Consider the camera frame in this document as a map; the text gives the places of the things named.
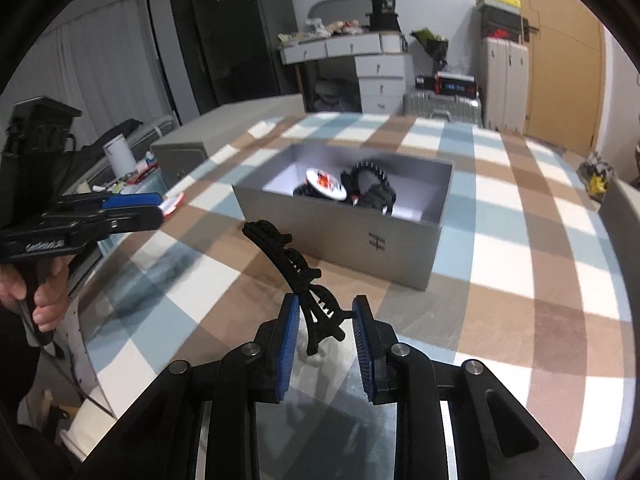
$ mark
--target blue handle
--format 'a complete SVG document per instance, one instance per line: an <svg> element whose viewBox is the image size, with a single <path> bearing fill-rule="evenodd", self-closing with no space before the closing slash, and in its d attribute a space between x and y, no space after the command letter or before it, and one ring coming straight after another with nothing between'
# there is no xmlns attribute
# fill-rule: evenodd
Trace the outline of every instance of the blue handle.
<svg viewBox="0 0 640 480"><path fill-rule="evenodd" d="M117 207L133 207L139 205L155 205L162 203L162 197L158 193L139 193L134 195L114 195L102 202L102 209L114 209Z"/></svg>

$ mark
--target black cable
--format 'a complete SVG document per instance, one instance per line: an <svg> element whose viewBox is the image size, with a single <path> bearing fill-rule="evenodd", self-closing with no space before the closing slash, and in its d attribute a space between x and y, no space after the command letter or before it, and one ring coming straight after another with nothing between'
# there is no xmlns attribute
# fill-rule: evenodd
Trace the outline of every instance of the black cable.
<svg viewBox="0 0 640 480"><path fill-rule="evenodd" d="M360 175L364 171L371 173L378 180L378 184L371 186L365 193L360 189L359 183ZM343 185L347 187L348 193L358 197L356 206L375 209L388 216L393 212L396 192L389 184L385 170L377 164L370 160L362 160L353 167L351 173L343 171L341 180Z"/></svg>
<svg viewBox="0 0 640 480"><path fill-rule="evenodd" d="M40 347L40 352L43 353L46 356L46 359L48 359L49 363L51 363L51 365L58 371L58 373L62 376L62 378L71 385L71 387L76 391L76 393L80 396L81 399L83 400L88 400L90 403L92 403L96 408L99 408L100 410L102 410L104 413L106 413L107 415L109 415L113 420L118 420L116 418L115 415L113 415L113 413L111 413L107 408L105 408L103 405L100 404L100 402L97 402L96 400L93 400L91 396L87 395L86 393L84 393L84 391L82 390L82 388L80 388L79 386L77 386L70 378L67 374L64 373L63 369L60 367L60 365L56 362L55 358L52 357L49 352L47 352L47 350L44 348L44 346L42 345L42 343L40 341L38 341L38 338L36 338L35 332L33 331L33 327L31 326L30 322L26 322L24 323L24 325L26 327L28 327L29 332L31 332L31 336L33 337L33 339L38 343L38 346Z"/></svg>
<svg viewBox="0 0 640 480"><path fill-rule="evenodd" d="M291 243L291 235L281 234L266 220L245 223L242 233L266 254L298 297L308 333L306 354L317 354L319 343L329 336L344 340L340 325L351 318L351 310L342 310L329 290L312 283L322 276L322 271L309 267L297 250L285 247Z"/></svg>

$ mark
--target human hand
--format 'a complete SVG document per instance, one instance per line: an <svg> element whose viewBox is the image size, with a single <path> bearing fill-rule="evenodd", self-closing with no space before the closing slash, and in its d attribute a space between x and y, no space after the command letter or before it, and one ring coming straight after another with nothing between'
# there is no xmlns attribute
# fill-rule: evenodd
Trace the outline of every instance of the human hand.
<svg viewBox="0 0 640 480"><path fill-rule="evenodd" d="M69 266L67 257L57 257L51 262L51 274L39 286L34 296L36 309L33 322L41 332L55 329L66 314L68 300ZM23 300L27 288L14 266L0 266L0 303L19 313L17 300Z"/></svg>

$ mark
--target desk drawer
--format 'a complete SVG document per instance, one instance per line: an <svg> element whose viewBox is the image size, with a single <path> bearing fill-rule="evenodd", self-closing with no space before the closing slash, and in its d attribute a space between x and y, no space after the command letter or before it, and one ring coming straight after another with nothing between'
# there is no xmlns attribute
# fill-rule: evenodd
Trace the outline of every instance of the desk drawer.
<svg viewBox="0 0 640 480"><path fill-rule="evenodd" d="M400 34L380 34L380 41L385 54L402 54L406 51L406 40Z"/></svg>
<svg viewBox="0 0 640 480"><path fill-rule="evenodd" d="M402 107L402 98L397 96L373 97L363 95L361 99L363 114L396 115Z"/></svg>
<svg viewBox="0 0 640 480"><path fill-rule="evenodd" d="M356 58L358 77L402 77L407 73L411 56L361 56Z"/></svg>
<svg viewBox="0 0 640 480"><path fill-rule="evenodd" d="M407 91L407 81L398 78L360 79L360 94L363 96L403 97Z"/></svg>
<svg viewBox="0 0 640 480"><path fill-rule="evenodd" d="M331 38L326 42L329 57L361 56L362 54L376 54L382 52L379 34L364 34L362 36L346 36Z"/></svg>
<svg viewBox="0 0 640 480"><path fill-rule="evenodd" d="M283 48L281 52L282 64L302 63L314 59L324 59L326 57L326 42L313 41L311 43L301 43Z"/></svg>

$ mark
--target black refrigerator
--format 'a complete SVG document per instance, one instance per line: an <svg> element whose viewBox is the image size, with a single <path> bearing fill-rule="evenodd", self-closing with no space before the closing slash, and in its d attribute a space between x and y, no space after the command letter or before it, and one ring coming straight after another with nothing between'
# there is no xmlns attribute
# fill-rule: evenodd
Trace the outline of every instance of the black refrigerator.
<svg viewBox="0 0 640 480"><path fill-rule="evenodd" d="M292 0L219 0L196 9L202 46L220 105L297 92L292 66L283 66L279 33L298 30Z"/></svg>

